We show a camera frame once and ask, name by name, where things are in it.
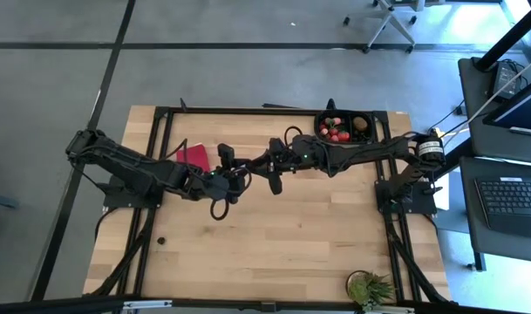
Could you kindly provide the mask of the black power adapter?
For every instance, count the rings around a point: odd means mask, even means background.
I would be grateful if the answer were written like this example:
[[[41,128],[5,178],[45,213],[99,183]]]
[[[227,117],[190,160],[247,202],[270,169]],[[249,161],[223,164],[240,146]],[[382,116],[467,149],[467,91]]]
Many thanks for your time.
[[[498,62],[494,68],[493,81],[490,85],[491,95],[495,96],[494,101],[500,103],[506,102],[519,92],[523,86],[528,84],[522,75],[510,83],[510,80],[524,69],[524,65],[512,59],[505,59]]]

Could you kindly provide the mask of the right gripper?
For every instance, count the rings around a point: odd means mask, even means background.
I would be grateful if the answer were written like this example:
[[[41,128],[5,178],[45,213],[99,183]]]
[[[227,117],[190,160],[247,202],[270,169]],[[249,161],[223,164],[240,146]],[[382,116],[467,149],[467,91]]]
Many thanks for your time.
[[[287,145],[279,138],[269,140],[269,150],[251,161],[253,174],[267,177],[274,195],[283,191],[281,174],[298,170],[318,169],[330,176],[330,156],[327,146],[311,135],[297,135]]]

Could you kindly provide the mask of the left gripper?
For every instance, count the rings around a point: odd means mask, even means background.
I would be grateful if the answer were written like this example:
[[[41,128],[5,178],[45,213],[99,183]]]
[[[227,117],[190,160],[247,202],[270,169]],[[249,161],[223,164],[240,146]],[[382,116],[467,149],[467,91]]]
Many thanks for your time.
[[[242,188],[248,188],[252,182],[251,161],[238,163],[235,171],[231,167],[217,166],[215,169],[210,167],[209,172],[203,172],[200,167],[187,165],[190,174],[188,192],[194,199],[228,200],[232,203],[234,198],[242,194]]]

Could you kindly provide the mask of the black keyboard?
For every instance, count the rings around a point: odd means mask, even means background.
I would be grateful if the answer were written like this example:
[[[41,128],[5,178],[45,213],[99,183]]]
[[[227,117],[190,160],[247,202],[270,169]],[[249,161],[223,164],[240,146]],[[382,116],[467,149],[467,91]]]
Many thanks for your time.
[[[481,176],[474,183],[490,229],[531,238],[531,177]]]

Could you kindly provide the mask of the black computer monitor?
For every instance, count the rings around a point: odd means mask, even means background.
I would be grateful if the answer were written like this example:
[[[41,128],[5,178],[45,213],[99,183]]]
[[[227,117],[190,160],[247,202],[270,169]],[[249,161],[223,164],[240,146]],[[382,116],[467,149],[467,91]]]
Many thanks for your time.
[[[531,83],[510,100],[491,111],[483,123],[531,135]]]

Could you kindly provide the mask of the black pole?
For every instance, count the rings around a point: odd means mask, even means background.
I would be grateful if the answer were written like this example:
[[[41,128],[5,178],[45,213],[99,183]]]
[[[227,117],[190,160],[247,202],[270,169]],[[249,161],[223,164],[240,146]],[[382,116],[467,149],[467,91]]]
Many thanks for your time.
[[[474,62],[474,68],[483,72],[489,70],[517,42],[531,30],[531,8],[482,58]]]

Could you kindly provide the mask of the white paper sheet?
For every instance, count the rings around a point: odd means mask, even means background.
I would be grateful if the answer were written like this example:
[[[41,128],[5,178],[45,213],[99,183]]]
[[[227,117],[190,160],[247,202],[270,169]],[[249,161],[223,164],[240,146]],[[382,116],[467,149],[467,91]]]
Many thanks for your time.
[[[445,174],[435,181],[435,186],[440,188],[438,192],[434,194],[434,202],[438,209],[449,210],[450,209],[450,181],[449,174]]]

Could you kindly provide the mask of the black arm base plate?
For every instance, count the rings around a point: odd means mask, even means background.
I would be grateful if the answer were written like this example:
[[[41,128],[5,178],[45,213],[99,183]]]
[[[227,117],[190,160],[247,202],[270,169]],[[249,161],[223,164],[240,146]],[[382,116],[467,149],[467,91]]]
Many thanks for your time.
[[[156,208],[161,204],[164,188],[135,187],[112,175],[108,183],[102,183],[105,194],[103,205],[108,208]]]
[[[376,181],[374,184],[378,211],[382,214],[435,215],[437,208],[434,192],[427,181],[415,183],[411,192],[402,201],[391,197],[389,181]]]

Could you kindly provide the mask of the green potted plant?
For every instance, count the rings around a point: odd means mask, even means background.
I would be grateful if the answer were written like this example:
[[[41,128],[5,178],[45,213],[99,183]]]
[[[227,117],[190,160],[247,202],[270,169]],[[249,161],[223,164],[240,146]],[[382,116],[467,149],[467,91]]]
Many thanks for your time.
[[[347,276],[345,291],[348,298],[359,307],[359,314],[395,299],[395,289],[386,278],[365,270],[355,270]]]

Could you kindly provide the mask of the red cloth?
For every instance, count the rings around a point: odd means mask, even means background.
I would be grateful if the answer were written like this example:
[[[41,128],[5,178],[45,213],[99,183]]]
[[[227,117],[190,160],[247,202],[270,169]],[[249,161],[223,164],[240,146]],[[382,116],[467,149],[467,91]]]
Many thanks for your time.
[[[178,162],[187,162],[190,165],[200,167],[203,172],[210,171],[208,153],[205,146],[198,143],[186,149],[181,148],[176,154],[175,159]]]

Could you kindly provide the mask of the black plastic tupperware container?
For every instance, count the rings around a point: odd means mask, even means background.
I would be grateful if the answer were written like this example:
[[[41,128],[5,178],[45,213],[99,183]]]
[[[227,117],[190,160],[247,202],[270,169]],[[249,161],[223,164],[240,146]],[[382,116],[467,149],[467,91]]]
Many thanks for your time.
[[[368,120],[369,127],[365,132],[358,132],[353,126],[352,120],[357,116]],[[334,124],[333,126],[326,126],[324,124],[324,120],[326,118],[333,118],[333,119],[340,118],[342,120],[342,123],[340,125]],[[328,129],[328,133],[326,135],[320,134],[321,129],[324,127]],[[351,136],[351,140],[350,141],[331,141],[330,138],[331,136],[333,136],[333,135],[330,135],[329,133],[329,130],[331,128],[336,128],[338,132],[340,131],[348,132]],[[369,143],[372,143],[372,140],[373,140],[374,120],[373,120],[372,115],[366,112],[328,109],[316,115],[314,119],[314,133],[320,140],[326,141],[327,143],[330,143],[330,144],[342,144],[342,145],[369,144]]]

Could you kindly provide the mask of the grey desk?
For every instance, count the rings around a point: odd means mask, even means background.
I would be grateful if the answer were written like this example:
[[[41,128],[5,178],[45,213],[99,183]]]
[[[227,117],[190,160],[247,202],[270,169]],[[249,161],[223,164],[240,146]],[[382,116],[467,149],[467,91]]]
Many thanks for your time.
[[[486,125],[481,118],[471,121],[469,130],[470,138],[456,151],[476,267],[485,267],[485,254],[531,261],[531,237],[490,229],[475,188],[479,176],[531,178],[531,136]]]

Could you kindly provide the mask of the white office chair base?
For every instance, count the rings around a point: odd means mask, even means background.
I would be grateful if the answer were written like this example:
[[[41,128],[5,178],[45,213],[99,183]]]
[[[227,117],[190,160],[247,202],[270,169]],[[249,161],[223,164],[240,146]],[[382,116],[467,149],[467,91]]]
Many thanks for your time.
[[[412,34],[408,31],[405,25],[400,22],[395,13],[395,6],[391,3],[391,0],[371,0],[373,10],[362,11],[358,13],[350,13],[344,17],[343,27],[347,27],[352,18],[371,18],[379,19],[380,24],[370,40],[362,48],[362,53],[367,54],[371,51],[375,40],[380,33],[386,28],[388,24],[391,24],[408,42],[409,45],[405,48],[405,52],[411,54],[415,49],[416,41]]]

